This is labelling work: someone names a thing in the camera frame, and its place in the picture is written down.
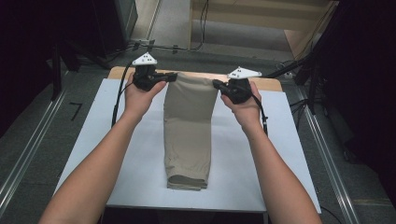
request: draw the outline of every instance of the wooden board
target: wooden board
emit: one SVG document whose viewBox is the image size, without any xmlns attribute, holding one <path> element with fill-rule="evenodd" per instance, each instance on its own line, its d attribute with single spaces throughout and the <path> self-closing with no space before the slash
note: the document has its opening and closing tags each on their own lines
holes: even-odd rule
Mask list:
<svg viewBox="0 0 396 224">
<path fill-rule="evenodd" d="M 204 4 L 191 0 L 193 20 L 200 20 Z M 309 32 L 328 4 L 328 0 L 211 0 L 206 19 Z"/>
<path fill-rule="evenodd" d="M 307 31 L 285 30 L 285 36 L 288 39 L 291 51 L 295 60 L 302 59 L 311 50 L 310 44 L 314 41 L 315 36 L 322 34 L 327 27 L 337 4 L 330 1 L 329 4 L 322 9 L 320 19 Z"/>
<path fill-rule="evenodd" d="M 122 74 L 125 70 L 125 67 L 113 67 L 110 70 L 110 73 L 108 74 L 107 78 L 112 78 L 112 79 L 120 79 L 122 78 Z M 226 75 L 222 74 L 213 74 L 213 73 L 195 73 L 195 72 L 185 72 L 185 71 L 169 71 L 169 70 L 156 70 L 158 73 L 168 73 L 168 72 L 182 72 L 183 74 L 191 77 L 206 77 L 209 79 L 218 79 L 221 81 L 227 81 L 228 78 Z M 131 67 L 128 69 L 126 78 L 129 77 L 134 73 L 134 67 Z M 280 82 L 277 79 L 273 78 L 263 78 L 263 77 L 252 77 L 249 80 L 254 81 L 256 83 L 256 86 L 259 90 L 261 91 L 282 91 L 282 87 L 280 86 Z"/>
</svg>

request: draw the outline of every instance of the hand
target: hand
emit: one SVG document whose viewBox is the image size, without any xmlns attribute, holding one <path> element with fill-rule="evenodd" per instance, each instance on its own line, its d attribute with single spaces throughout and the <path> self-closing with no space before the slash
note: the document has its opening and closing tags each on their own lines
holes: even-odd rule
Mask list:
<svg viewBox="0 0 396 224">
<path fill-rule="evenodd" d="M 261 101 L 262 96 L 259 94 L 256 84 L 252 81 L 249 83 L 252 93 Z M 233 111 L 236 120 L 242 126 L 243 130 L 252 125 L 260 125 L 260 109 L 253 97 L 250 97 L 246 102 L 239 105 L 234 105 L 226 95 L 221 95 L 221 100 Z"/>
<path fill-rule="evenodd" d="M 166 82 L 157 83 L 150 91 L 142 91 L 131 84 L 133 79 L 134 76 L 130 75 L 125 85 L 129 86 L 125 89 L 125 110 L 122 115 L 140 121 L 149 110 L 152 99 L 166 86 Z"/>
</svg>

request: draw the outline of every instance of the beige pants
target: beige pants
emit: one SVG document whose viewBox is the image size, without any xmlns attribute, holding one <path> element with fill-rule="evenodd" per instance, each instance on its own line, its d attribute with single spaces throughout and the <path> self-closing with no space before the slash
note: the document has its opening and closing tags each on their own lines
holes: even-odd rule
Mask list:
<svg viewBox="0 0 396 224">
<path fill-rule="evenodd" d="M 179 73 L 163 105 L 165 171 L 170 189 L 205 189 L 210 170 L 211 119 L 218 95 L 212 80 Z"/>
</svg>

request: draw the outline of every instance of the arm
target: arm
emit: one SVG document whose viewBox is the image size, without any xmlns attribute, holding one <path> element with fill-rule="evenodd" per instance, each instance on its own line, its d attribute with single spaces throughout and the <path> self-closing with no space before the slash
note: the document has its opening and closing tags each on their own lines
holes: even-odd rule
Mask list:
<svg viewBox="0 0 396 224">
<path fill-rule="evenodd" d="M 66 178 L 49 202 L 39 223 L 96 223 L 117 181 L 134 128 L 148 111 L 152 98 L 165 86 L 151 91 L 135 85 L 125 91 L 125 110 L 99 145 Z"/>
<path fill-rule="evenodd" d="M 254 95 L 261 96 L 254 82 Z M 303 185 L 283 162 L 260 123 L 260 111 L 252 98 L 233 105 L 222 95 L 247 136 L 268 214 L 274 223 L 321 223 L 317 210 Z"/>
</svg>

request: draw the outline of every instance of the finger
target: finger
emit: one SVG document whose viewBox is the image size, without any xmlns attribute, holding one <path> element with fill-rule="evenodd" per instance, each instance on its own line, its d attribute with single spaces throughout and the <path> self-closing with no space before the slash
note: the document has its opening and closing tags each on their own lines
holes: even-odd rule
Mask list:
<svg viewBox="0 0 396 224">
<path fill-rule="evenodd" d="M 228 96 L 226 96 L 226 95 L 222 94 L 220 96 L 220 98 L 224 102 L 224 104 L 227 105 L 228 107 L 230 107 L 233 104 L 233 102 L 230 100 L 230 98 Z"/>
<path fill-rule="evenodd" d="M 154 97 L 155 95 L 158 94 L 158 92 L 160 92 L 164 87 L 166 86 L 166 82 L 165 81 L 161 81 L 158 82 L 157 84 L 155 84 L 155 86 L 153 86 L 151 88 L 151 90 L 149 91 L 152 96 Z"/>
<path fill-rule="evenodd" d="M 256 83 L 254 81 L 250 81 L 250 88 L 251 88 L 251 93 L 255 95 L 260 101 L 262 100 L 262 96 L 259 93 L 259 90 L 257 89 Z"/>
<path fill-rule="evenodd" d="M 134 74 L 129 74 L 129 77 L 128 77 L 128 81 L 126 82 L 126 84 L 128 85 L 129 83 L 132 83 L 134 81 Z"/>
</svg>

